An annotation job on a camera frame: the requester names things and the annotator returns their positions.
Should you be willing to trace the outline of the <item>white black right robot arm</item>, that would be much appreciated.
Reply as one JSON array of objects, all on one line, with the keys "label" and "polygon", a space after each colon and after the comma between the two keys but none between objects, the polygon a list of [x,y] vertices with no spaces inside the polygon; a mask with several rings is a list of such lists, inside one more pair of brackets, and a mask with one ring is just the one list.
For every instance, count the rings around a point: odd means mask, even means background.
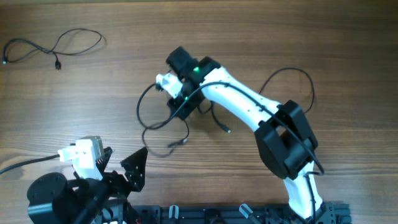
[{"label": "white black right robot arm", "polygon": [[305,112],[294,101],[282,104],[248,88],[212,58],[192,58],[178,47],[166,59],[173,74],[156,83],[171,98],[171,118],[185,120],[207,99],[245,123],[254,133],[260,158],[284,181],[289,207],[303,221],[315,223],[323,200],[314,177],[324,170],[315,156],[318,141]]}]

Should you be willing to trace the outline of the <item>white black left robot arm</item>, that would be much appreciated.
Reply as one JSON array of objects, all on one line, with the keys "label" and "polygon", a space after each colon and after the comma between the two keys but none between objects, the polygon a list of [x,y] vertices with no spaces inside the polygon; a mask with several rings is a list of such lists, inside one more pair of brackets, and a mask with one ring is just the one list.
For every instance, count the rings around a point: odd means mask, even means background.
[{"label": "white black left robot arm", "polygon": [[105,171],[112,149],[107,147],[104,152],[104,158],[95,163],[102,180],[67,180],[59,172],[35,180],[27,191],[27,213],[33,223],[141,223],[141,216],[127,198],[145,185],[147,148],[121,161],[123,175]]}]

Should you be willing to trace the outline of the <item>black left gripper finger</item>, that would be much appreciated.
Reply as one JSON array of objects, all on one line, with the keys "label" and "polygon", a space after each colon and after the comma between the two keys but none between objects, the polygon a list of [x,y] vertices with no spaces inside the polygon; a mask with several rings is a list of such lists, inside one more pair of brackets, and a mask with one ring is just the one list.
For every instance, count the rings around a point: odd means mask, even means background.
[{"label": "black left gripper finger", "polygon": [[140,192],[145,186],[146,161],[148,150],[141,148],[121,161],[125,176],[130,183],[131,191]]},{"label": "black left gripper finger", "polygon": [[106,168],[112,153],[113,150],[110,147],[104,148],[104,154],[98,159],[98,168]]}]

